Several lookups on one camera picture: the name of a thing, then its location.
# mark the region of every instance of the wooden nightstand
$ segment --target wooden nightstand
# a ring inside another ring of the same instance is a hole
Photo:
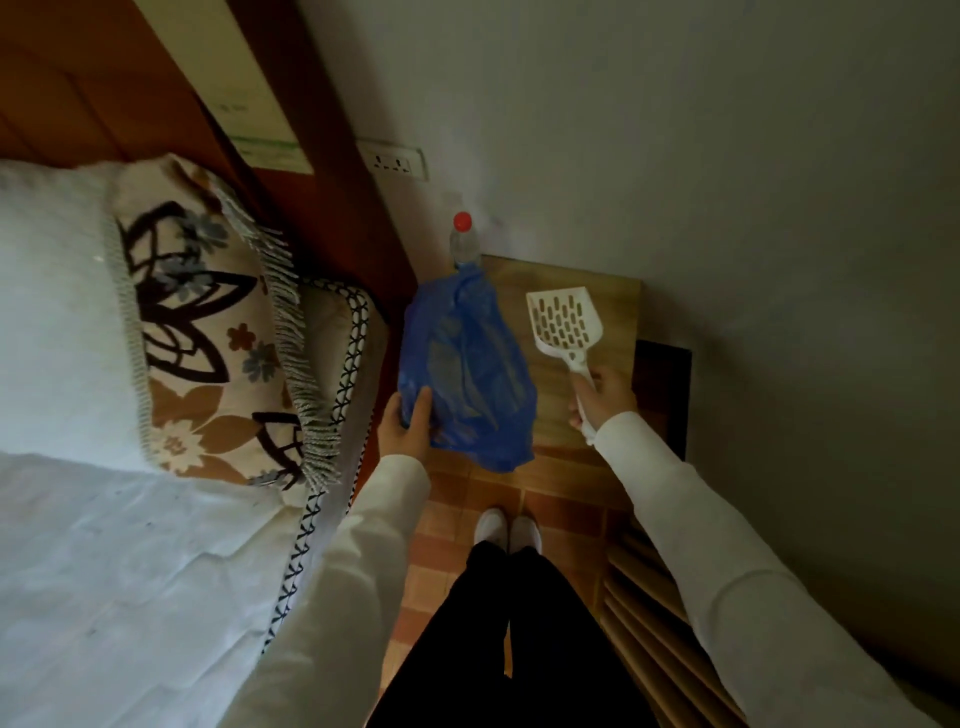
[[[552,448],[589,449],[583,436],[568,422],[568,369],[560,359],[540,353],[534,344],[526,293],[586,286],[604,328],[603,338],[588,352],[588,361],[591,365],[614,367],[629,379],[634,370],[640,281],[492,255],[484,255],[483,267],[496,289],[504,321],[523,349],[537,386],[534,445],[541,452]]]

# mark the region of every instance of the electrical outlet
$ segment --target electrical outlet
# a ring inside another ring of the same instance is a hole
[[[357,149],[371,172],[426,181],[426,166],[419,149],[397,147],[367,139],[357,139]]]

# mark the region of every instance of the white wall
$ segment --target white wall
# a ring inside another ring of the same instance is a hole
[[[960,615],[952,0],[301,0],[418,275],[641,278],[695,348],[691,456],[785,552]]]

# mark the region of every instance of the scoop handle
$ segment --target scoop handle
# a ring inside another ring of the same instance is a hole
[[[596,391],[597,385],[593,382],[593,375],[587,366],[587,358],[585,356],[580,355],[573,360],[568,358],[566,364],[571,372],[582,375],[583,378],[590,383],[590,386],[593,387],[593,391]],[[597,436],[597,431],[593,429],[593,425],[587,420],[587,413],[584,412],[584,404],[580,401],[579,397],[577,398],[577,409],[580,410],[580,419],[583,421],[583,424],[580,426],[580,432],[583,434],[587,444],[593,446],[593,440]]]

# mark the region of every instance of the red bottle cap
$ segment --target red bottle cap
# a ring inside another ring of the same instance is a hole
[[[473,218],[469,212],[458,212],[453,216],[453,228],[457,232],[467,232],[473,227]]]

